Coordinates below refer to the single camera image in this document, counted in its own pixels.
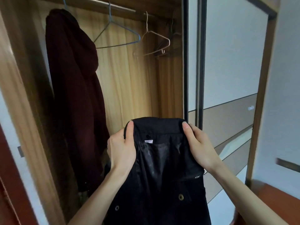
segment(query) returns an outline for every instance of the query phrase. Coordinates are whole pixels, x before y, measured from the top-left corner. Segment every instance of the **dark red hooded jacket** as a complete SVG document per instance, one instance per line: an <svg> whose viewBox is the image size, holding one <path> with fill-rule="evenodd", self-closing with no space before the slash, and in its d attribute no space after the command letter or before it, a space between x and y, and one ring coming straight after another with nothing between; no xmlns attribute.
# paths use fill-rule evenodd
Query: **dark red hooded jacket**
<svg viewBox="0 0 300 225"><path fill-rule="evenodd" d="M46 18L47 55L56 108L67 140L80 192L91 195L100 185L100 155L107 147L104 99L94 43L66 10Z"/></svg>

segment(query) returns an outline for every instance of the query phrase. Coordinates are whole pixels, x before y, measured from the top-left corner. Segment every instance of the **metal hanging rail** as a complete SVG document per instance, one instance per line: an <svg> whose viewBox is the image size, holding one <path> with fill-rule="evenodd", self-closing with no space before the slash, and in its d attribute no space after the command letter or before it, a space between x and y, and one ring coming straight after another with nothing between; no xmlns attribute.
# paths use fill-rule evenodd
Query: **metal hanging rail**
<svg viewBox="0 0 300 225"><path fill-rule="evenodd" d="M109 7L109 3L106 2L106 1L100 1L100 0L88 0L88 1L95 2L97 4ZM115 4L112 4L112 3L110 4L110 7L114 8L114 9L117 9L117 10L127 11L127 12L131 12L131 13L137 13L138 12L138 11L136 11L134 9L126 8L126 7L115 5ZM156 17L157 18L157 16L151 15L151 14L148 14L148 16L150 16L150 17Z"/></svg>

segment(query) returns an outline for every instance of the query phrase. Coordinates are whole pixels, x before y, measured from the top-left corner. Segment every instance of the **snap button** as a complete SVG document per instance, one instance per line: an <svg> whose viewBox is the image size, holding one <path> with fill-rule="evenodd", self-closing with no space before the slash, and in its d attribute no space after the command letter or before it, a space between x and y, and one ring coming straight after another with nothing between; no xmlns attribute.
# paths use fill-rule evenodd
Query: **snap button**
<svg viewBox="0 0 300 225"><path fill-rule="evenodd" d="M179 200L183 200L183 195L179 194L178 198L179 198Z"/></svg>

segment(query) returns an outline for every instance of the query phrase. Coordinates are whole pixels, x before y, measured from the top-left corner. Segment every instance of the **person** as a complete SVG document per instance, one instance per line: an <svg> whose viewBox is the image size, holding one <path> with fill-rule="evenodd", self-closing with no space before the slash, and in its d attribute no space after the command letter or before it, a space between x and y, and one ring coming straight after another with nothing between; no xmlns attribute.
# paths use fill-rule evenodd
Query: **person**
<svg viewBox="0 0 300 225"><path fill-rule="evenodd" d="M190 127L186 122L182 123L182 127L196 162L220 183L246 224L287 225L230 172L216 153L206 133L194 125ZM109 138L107 152L111 160L111 170L68 225L96 225L103 222L114 196L125 182L136 159L133 128L133 121L130 121L126 129L126 139L123 136L124 129Z"/></svg>

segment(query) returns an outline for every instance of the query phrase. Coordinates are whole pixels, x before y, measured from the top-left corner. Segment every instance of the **gold snap button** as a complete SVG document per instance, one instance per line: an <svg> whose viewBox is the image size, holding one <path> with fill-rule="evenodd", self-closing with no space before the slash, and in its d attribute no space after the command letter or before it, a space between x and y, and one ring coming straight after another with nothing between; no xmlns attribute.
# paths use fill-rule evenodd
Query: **gold snap button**
<svg viewBox="0 0 300 225"><path fill-rule="evenodd" d="M183 195L179 194L178 198L179 198L179 200L183 200Z"/></svg>

